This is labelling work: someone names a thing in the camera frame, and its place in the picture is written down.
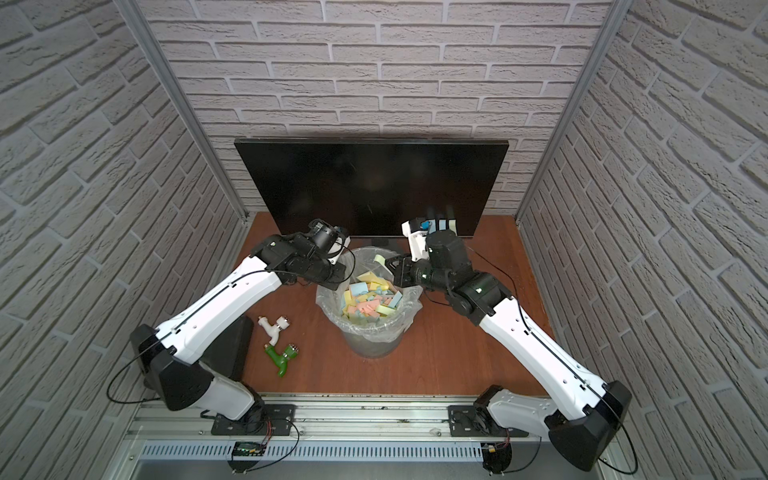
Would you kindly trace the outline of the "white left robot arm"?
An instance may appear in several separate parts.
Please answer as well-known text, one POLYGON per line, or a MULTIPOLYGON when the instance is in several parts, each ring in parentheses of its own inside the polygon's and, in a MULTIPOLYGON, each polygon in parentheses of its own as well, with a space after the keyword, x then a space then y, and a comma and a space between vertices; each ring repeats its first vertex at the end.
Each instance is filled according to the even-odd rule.
POLYGON ((301 278, 326 288, 347 277, 337 262, 349 245, 337 227, 308 233, 271 235, 224 280, 157 327, 142 324, 130 335, 147 388, 171 411, 195 407, 232 421, 256 404, 242 383, 209 369, 201 358, 208 347, 262 298, 301 278))

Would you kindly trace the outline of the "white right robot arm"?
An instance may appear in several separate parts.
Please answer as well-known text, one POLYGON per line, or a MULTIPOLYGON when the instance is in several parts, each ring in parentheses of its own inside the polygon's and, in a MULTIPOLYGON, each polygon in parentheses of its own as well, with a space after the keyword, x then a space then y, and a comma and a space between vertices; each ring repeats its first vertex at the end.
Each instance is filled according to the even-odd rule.
POLYGON ((456 233, 425 219, 404 222, 402 232, 409 253, 386 262, 395 285, 443 293, 454 312, 504 346, 549 395, 537 400, 492 386, 475 402, 482 416, 505 430, 547 437, 572 466, 590 471, 623 426, 629 389, 604 381, 561 348, 500 280, 473 268, 456 233))

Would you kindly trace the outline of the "black flat monitor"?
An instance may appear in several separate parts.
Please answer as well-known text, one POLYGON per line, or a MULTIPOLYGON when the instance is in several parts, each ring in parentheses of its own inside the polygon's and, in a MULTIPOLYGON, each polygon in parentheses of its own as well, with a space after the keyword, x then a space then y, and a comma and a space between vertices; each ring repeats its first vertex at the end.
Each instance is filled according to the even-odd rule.
POLYGON ((321 219, 395 237, 415 218, 474 235, 509 150, 504 140, 239 138, 234 146, 283 234, 321 219))

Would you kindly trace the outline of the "white plastic faucet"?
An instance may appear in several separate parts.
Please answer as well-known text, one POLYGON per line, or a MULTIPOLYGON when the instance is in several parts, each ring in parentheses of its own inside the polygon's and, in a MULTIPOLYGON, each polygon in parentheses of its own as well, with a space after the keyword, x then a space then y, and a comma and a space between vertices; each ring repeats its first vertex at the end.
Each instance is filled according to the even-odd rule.
POLYGON ((266 317, 260 317, 258 325, 264 329, 269 337, 268 344, 274 347, 279 341, 280 333, 290 326, 290 322, 283 316, 278 317, 274 323, 271 323, 266 317))

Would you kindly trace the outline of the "left controller board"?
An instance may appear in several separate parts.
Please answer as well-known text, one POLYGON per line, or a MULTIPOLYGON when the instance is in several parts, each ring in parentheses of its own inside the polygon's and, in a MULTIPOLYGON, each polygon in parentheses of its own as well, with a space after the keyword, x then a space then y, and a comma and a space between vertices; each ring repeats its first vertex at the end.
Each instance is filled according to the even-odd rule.
POLYGON ((266 450, 265 443, 238 441, 232 448, 231 459, 236 462, 258 462, 266 450))

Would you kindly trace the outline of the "controller board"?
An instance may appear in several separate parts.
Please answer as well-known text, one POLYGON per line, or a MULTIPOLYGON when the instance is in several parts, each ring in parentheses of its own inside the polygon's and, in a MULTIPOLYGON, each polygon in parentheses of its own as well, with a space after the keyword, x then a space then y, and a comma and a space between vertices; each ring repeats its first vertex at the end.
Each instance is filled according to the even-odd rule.
POLYGON ((258 462, 266 450, 265 443, 238 441, 232 448, 231 459, 236 462, 258 462))
POLYGON ((510 466, 513 453, 509 443, 483 443, 482 467, 490 475, 504 474, 510 466))

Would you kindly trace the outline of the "right controller board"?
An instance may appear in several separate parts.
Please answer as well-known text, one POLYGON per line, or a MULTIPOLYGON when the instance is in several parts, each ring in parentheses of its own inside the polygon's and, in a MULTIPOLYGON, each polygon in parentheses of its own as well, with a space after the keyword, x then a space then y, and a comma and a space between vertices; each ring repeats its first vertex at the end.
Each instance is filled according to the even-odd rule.
POLYGON ((509 443, 483 443, 482 467, 490 475, 504 474, 510 466, 513 453, 509 443))

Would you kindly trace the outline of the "aluminium front rail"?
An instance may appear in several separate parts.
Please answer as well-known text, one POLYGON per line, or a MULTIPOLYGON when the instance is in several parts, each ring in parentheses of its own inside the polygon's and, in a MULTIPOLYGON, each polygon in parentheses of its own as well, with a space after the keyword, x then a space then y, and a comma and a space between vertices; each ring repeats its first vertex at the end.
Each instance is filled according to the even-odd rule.
MULTIPOLYGON (((334 395, 265 393, 267 404, 291 404, 304 440, 449 441, 448 408, 470 408, 474 395, 334 395)), ((126 440, 214 440, 213 422, 197 410, 138 408, 126 440)))

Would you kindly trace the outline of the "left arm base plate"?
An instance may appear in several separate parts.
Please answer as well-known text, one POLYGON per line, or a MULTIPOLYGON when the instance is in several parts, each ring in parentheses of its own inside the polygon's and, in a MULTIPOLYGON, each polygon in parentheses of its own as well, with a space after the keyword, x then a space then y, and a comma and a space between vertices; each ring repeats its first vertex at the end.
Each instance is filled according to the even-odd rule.
POLYGON ((211 434, 214 436, 289 436, 293 430, 296 406, 294 404, 264 404, 252 407, 240 420, 230 420, 217 414, 211 434))

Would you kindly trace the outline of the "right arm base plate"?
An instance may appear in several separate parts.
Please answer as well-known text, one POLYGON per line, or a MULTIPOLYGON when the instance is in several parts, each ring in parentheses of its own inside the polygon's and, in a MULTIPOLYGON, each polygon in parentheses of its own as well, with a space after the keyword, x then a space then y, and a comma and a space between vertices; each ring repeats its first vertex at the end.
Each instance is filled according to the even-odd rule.
POLYGON ((452 437, 525 438, 528 432, 499 426, 483 407, 450 405, 447 407, 448 424, 452 437))

